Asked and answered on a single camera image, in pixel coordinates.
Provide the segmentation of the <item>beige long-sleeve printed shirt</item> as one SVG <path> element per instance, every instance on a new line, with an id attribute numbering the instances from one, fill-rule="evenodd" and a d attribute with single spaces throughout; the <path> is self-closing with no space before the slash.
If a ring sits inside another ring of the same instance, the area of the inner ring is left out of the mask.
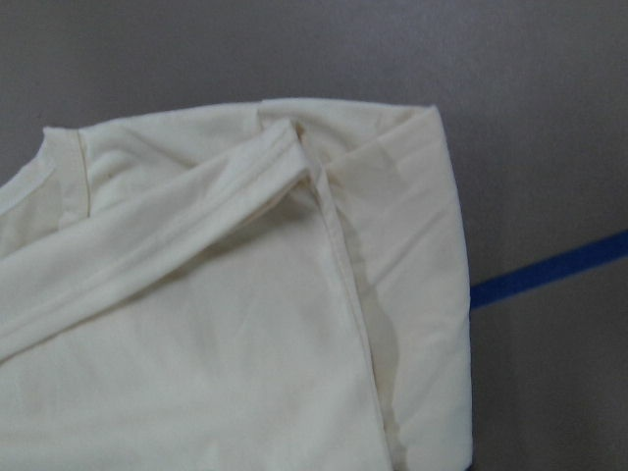
<path id="1" fill-rule="evenodd" d="M 47 128 L 1 189 L 1 466 L 465 470 L 468 312 L 434 107 Z"/>

